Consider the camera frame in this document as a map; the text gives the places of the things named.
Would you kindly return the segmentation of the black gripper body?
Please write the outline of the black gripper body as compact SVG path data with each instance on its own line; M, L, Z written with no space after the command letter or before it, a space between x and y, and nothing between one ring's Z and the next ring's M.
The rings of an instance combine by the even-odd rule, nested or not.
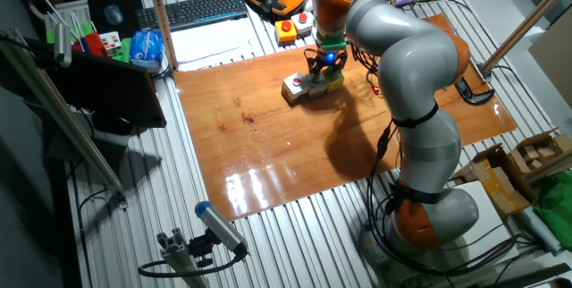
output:
M317 49L317 50L319 50L319 51L323 54L323 57L324 57L324 66L323 66L323 68L324 68L324 67L327 67L330 71L332 71L332 65L333 65L335 56L336 56L336 54L337 54L340 50L329 51L329 52L325 52L325 51L323 51L323 50L321 50L321 49Z

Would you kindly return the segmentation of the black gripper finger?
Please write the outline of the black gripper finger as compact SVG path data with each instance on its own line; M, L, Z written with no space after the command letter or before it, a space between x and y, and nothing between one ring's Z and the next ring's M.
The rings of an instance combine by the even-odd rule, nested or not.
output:
M332 65L332 77L335 80L338 80L341 77L341 75L342 75L341 71L345 67L347 59L348 59L348 53L346 50L340 50L336 54L333 65Z
M319 75L324 66L323 54L316 49L307 48L305 50L305 58L307 60L308 73L313 81L319 81Z

